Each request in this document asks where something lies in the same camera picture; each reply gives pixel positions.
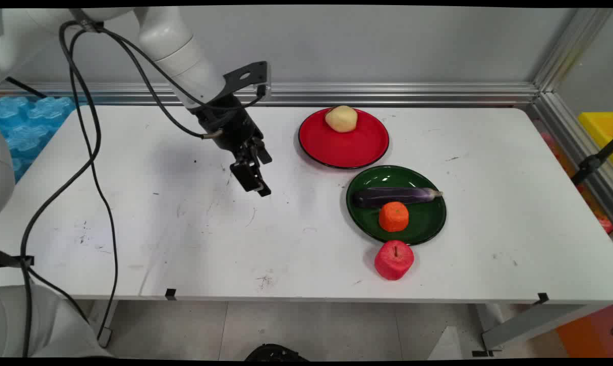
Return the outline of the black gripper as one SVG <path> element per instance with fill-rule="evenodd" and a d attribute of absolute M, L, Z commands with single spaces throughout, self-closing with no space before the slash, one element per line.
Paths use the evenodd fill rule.
<path fill-rule="evenodd" d="M 271 195 L 271 188 L 260 173 L 260 163 L 272 162 L 268 153 L 264 135 L 251 119 L 243 104 L 237 97 L 221 97 L 209 102 L 210 106 L 223 108 L 211 109 L 195 107 L 191 113 L 197 116 L 200 126 L 208 133 L 218 130 L 222 134 L 215 137 L 215 144 L 235 155 L 235 162 L 230 165 L 232 175 L 238 180 L 245 192 L 257 192 L 261 197 Z"/>

